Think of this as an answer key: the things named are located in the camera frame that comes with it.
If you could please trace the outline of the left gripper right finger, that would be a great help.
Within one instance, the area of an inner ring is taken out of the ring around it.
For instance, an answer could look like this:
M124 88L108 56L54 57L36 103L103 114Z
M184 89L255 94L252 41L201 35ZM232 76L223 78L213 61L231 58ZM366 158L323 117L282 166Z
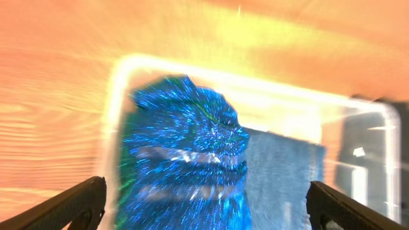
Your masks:
M313 230L407 230L408 228L358 203L334 188L312 181L306 208Z

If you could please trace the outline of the blue sequin garment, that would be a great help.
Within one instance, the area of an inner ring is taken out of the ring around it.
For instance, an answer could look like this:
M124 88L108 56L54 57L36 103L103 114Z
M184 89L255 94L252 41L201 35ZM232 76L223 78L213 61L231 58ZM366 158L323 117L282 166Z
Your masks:
M235 109L186 75L134 89L118 159L117 229L250 229L249 135Z

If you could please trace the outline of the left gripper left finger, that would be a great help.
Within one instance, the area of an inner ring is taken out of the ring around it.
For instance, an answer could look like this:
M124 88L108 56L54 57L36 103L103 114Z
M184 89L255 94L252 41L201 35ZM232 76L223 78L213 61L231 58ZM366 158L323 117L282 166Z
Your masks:
M93 176L8 220L1 230L97 230L104 214L107 185Z

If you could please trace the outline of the blue denim jeans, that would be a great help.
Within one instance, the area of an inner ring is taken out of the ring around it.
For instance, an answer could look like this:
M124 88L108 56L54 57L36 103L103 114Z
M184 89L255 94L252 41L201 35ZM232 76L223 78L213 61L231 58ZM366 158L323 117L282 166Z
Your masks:
M310 182L323 180L325 147L250 128L246 132L252 228L310 230L306 195Z

